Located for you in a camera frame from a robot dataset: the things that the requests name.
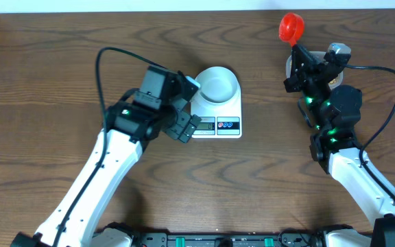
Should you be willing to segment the red plastic measuring scoop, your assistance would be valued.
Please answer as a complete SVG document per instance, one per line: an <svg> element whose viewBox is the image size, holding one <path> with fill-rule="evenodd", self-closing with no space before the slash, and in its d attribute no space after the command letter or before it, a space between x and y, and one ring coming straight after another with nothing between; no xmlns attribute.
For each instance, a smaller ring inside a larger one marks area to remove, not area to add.
<svg viewBox="0 0 395 247"><path fill-rule="evenodd" d="M288 43L293 47L300 40L303 33L304 20L300 15L289 12L282 18L278 36L284 43Z"/></svg>

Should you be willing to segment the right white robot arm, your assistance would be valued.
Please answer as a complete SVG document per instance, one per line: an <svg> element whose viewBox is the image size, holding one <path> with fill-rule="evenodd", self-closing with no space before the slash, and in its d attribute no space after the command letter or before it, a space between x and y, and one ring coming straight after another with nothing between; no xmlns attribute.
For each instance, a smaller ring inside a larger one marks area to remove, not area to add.
<svg viewBox="0 0 395 247"><path fill-rule="evenodd" d="M373 227L367 237L350 226L322 228L313 234L310 246L395 246L395 186L374 166L356 136L361 119L362 92L329 83L350 65L351 50L333 43L322 58L302 45L293 45L290 74L284 81L288 93L302 93L306 106L300 110L309 127L312 159L338 181Z"/></svg>

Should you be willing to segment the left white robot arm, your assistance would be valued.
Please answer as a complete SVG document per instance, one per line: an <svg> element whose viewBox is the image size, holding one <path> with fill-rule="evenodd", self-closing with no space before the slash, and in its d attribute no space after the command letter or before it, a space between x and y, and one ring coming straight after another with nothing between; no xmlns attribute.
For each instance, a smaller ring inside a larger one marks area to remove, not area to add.
<svg viewBox="0 0 395 247"><path fill-rule="evenodd" d="M182 72L151 65L142 85L126 91L106 111L106 122L82 171L56 210L29 236L18 233L12 246L124 246L135 234L120 224L96 233L117 187L164 132L186 143L201 119L184 111L200 84Z"/></svg>

